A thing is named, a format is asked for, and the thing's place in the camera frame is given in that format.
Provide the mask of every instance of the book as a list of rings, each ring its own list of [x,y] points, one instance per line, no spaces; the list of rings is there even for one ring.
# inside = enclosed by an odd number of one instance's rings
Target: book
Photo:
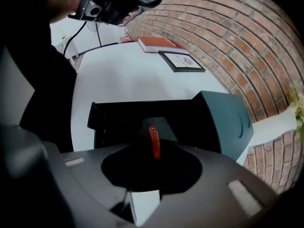
[[[169,52],[188,53],[186,48],[182,47],[177,42],[166,38],[143,36],[143,37],[138,37],[138,43],[142,47],[144,52],[169,51]]]

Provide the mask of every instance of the red handle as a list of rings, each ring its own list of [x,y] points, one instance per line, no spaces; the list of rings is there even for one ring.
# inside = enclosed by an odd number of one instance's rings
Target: red handle
[[[157,130],[155,127],[151,126],[151,127],[149,127],[148,132],[149,132],[149,136],[152,141],[154,158],[159,160],[160,159],[160,139],[158,137]]]

